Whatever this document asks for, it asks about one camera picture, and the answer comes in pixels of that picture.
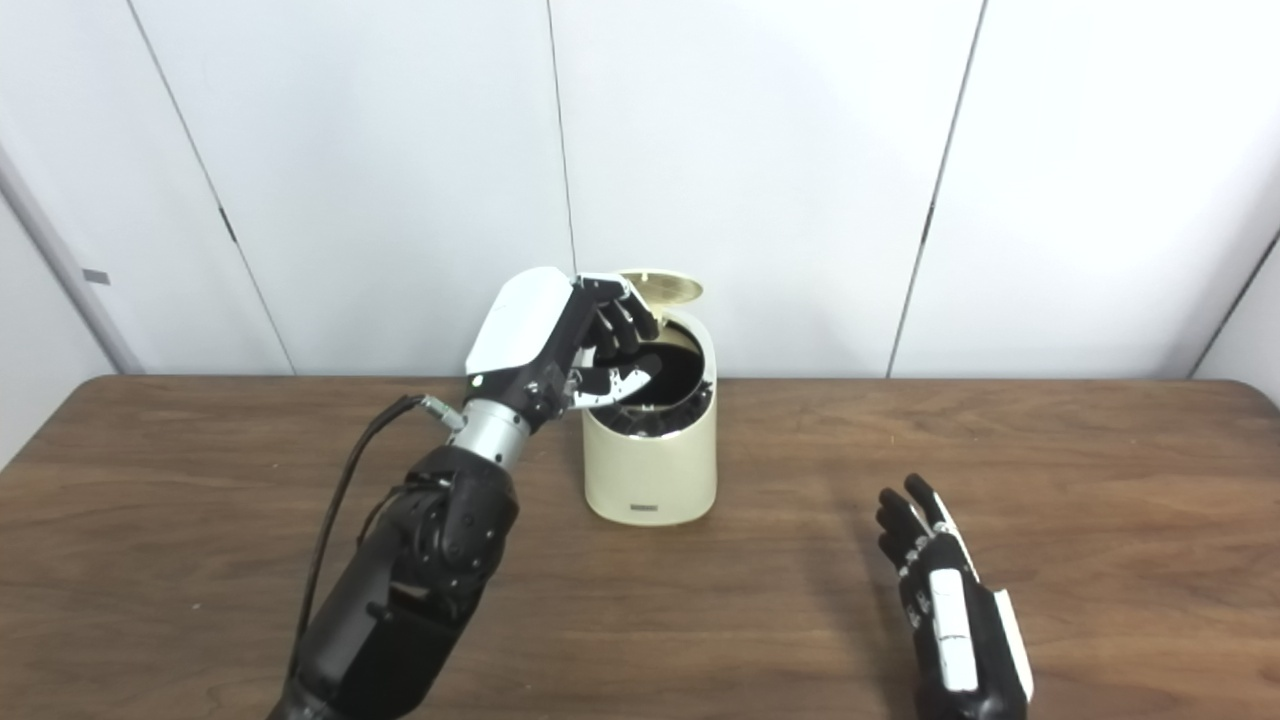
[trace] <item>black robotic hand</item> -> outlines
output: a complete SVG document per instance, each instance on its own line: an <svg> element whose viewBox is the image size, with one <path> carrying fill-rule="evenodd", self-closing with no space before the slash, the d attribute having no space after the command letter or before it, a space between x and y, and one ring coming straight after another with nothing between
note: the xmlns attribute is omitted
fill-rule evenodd
<svg viewBox="0 0 1280 720"><path fill-rule="evenodd" d="M530 432L566 410L612 405L644 387L662 363L649 355L617 368L579 368L579 352L632 356L658 331L657 318L622 275L570 279L556 268L526 270L498 292L471 347L467 401L512 409Z"/></svg>
<svg viewBox="0 0 1280 720"><path fill-rule="evenodd" d="M879 547L899 574L913 628L920 684L920 720L1025 720L1033 684L1014 607L973 569L964 538L942 498L916 474L906 491L881 492Z"/></svg>

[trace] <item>panel seam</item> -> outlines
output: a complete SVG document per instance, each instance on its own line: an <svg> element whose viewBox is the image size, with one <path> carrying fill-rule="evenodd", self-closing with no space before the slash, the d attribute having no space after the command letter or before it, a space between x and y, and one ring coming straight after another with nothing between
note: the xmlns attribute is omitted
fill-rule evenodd
<svg viewBox="0 0 1280 720"><path fill-rule="evenodd" d="M947 126L947 140L942 145L942 159L938 161L938 174L933 178L933 192L929 195L929 209L924 214L924 227L920 231L920 243L915 249L915 261L911 264L911 278L906 283L906 296L902 299L902 314L897 319L897 331L893 333L893 348L888 354L888 368L884 377L893 377L893 365L897 363L897 351L902 345L902 331L906 328L906 315L911 310L911 297L915 293L915 281L920 274L920 261L924 259L924 246L929 240L929 229L933 227L933 213L938 205L938 191L942 188L942 178L947 170L947 158L951 155L951 141L955 140L956 123L960 119L960 110L964 106L964 94L969 86L969 73L973 70L973 58L978 51L978 38L982 35L982 22L987 17L987 1L982 0L978 8L978 22L973 28L973 40L969 42L969 56L965 58L964 74L960 76L960 90L956 92L955 110L951 113L951 124Z"/></svg>
<svg viewBox="0 0 1280 720"><path fill-rule="evenodd" d="M564 178L564 215L568 220L568 251L573 261L573 274L577 269L577 242L573 237L573 201L568 188L568 152L564 150L564 110L561 106L559 63L556 58L556 20L552 17L552 0L547 0L547 33L552 46L552 82L556 87L556 124L561 141L561 172Z"/></svg>

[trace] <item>wire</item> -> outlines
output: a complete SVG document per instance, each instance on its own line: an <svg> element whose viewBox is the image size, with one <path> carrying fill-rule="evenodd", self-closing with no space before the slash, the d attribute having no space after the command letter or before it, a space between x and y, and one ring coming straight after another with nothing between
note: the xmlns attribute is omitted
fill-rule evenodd
<svg viewBox="0 0 1280 720"><path fill-rule="evenodd" d="M351 455L347 456L347 465L342 469L342 477L338 478L338 486L333 488L333 498L329 500L329 509L324 514L324 520L320 521L320 534L316 537L315 550L311 551L311 566L307 569L307 584L302 591L302 607L298 609L298 625L293 634L293 651L289 653L289 671L285 675L285 682L288 678L293 676L293 673L298 669L298 644L302 641L303 633L307 632L307 625L311 623L311 605L315 601L316 584L320 582L320 568L324 565L324 551L329 544L329 534L333 532L333 524L338 519L338 510L342 507L342 498L347 495L347 488L351 486L351 479L356 474L356 465L360 462L361 454L365 452L365 446L369 441L374 439L383 428L392 424L392 420L399 418L404 413L408 413L413 407L417 407L422 402L425 396L422 395L406 395L392 402L387 410L383 410L374 418L369 427L365 428L364 434L356 441L355 447L351 448Z"/></svg>

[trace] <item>white door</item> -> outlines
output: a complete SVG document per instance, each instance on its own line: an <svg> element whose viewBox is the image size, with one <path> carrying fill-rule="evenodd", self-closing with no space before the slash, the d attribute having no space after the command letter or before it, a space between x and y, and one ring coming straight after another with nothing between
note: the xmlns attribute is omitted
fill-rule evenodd
<svg viewBox="0 0 1280 720"><path fill-rule="evenodd" d="M883 377L978 0L552 0L580 268L659 266L726 375Z"/></svg>
<svg viewBox="0 0 1280 720"><path fill-rule="evenodd" d="M1185 377L1280 228L1277 26L991 0L893 375Z"/></svg>
<svg viewBox="0 0 1280 720"><path fill-rule="evenodd" d="M0 468L81 383L114 372L0 199Z"/></svg>
<svg viewBox="0 0 1280 720"><path fill-rule="evenodd" d="M461 373L572 270L545 4L134 5L300 373Z"/></svg>
<svg viewBox="0 0 1280 720"><path fill-rule="evenodd" d="M0 174L125 370L289 372L127 3L0 0Z"/></svg>

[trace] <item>trash can lid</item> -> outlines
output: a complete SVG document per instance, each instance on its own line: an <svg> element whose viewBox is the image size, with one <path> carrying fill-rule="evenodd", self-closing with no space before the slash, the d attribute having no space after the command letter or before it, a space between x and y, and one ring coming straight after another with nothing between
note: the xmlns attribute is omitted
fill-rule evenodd
<svg viewBox="0 0 1280 720"><path fill-rule="evenodd" d="M692 302L703 293L701 283L675 270L618 270L618 274L636 286L640 297L644 297L655 313L672 305Z"/></svg>

